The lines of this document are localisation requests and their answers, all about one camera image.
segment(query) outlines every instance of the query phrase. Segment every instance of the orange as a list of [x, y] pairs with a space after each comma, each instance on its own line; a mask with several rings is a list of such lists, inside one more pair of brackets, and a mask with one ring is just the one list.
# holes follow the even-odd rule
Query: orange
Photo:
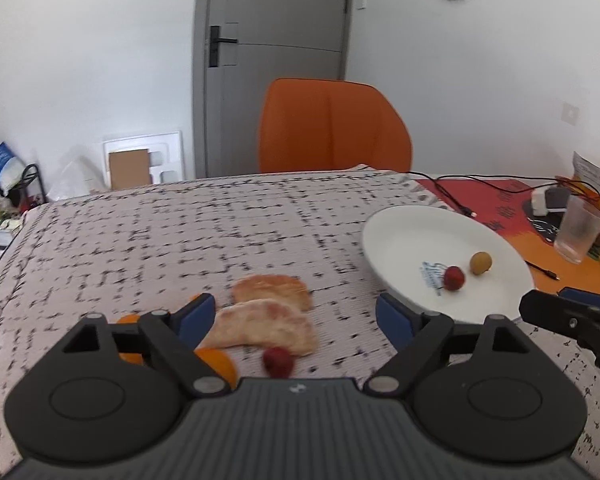
[[[127, 314], [126, 316], [122, 316], [118, 323], [135, 323], [140, 319], [139, 314]], [[120, 358], [125, 360], [128, 363], [141, 365], [144, 363], [142, 360], [142, 354], [120, 354]]]
[[198, 348], [195, 354], [227, 381], [232, 390], [235, 389], [238, 383], [238, 372], [235, 370], [234, 362], [225, 352], [215, 348]]

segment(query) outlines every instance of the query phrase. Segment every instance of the bread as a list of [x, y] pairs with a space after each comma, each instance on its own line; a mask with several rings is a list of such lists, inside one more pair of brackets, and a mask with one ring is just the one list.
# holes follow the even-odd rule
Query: bread
[[222, 308], [200, 343], [202, 348], [238, 345], [282, 346], [293, 355], [315, 351], [318, 338], [311, 321], [288, 304], [252, 300]]
[[239, 280], [232, 288], [236, 303], [276, 300], [304, 312], [314, 306], [306, 285], [283, 274], [256, 274]]

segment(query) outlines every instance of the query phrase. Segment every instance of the orange placemat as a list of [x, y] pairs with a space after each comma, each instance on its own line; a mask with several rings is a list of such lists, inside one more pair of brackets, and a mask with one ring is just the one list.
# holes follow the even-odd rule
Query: orange placemat
[[[493, 182], [511, 190], [527, 187], [517, 180]], [[432, 182], [421, 180], [420, 183], [454, 207]], [[506, 193], [475, 180], [444, 180], [442, 184], [458, 202], [477, 213], [475, 219], [478, 222], [504, 237], [525, 260], [543, 269], [552, 270], [560, 277], [560, 281], [557, 282], [542, 272], [531, 269], [534, 282], [539, 290], [555, 293], [565, 286], [572, 286], [600, 294], [599, 262], [586, 257], [579, 265], [569, 263], [533, 229], [522, 211], [522, 203], [531, 198], [530, 191], [517, 194]]]

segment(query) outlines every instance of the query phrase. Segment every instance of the light switch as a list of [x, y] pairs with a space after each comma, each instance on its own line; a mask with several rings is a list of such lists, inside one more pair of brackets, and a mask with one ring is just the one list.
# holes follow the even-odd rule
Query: light switch
[[356, 0], [356, 9], [362, 10], [366, 9], [367, 0]]

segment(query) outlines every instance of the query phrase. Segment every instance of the door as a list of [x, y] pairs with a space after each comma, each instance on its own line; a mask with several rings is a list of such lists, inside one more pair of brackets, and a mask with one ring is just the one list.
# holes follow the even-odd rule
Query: door
[[208, 176], [258, 172], [258, 122], [280, 77], [338, 79], [346, 0], [208, 0]]

